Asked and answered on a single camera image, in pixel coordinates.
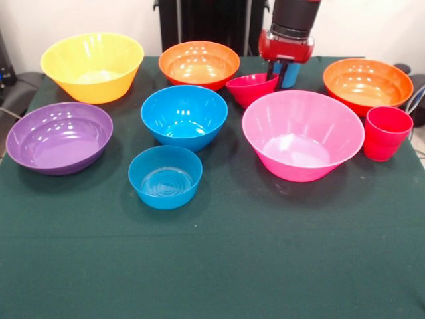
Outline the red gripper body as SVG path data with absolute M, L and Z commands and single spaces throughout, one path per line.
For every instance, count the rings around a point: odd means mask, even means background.
M 268 61 L 288 60 L 290 62 L 304 64 L 312 56 L 314 38 L 290 39 L 280 37 L 263 29 L 258 41 L 259 55 Z

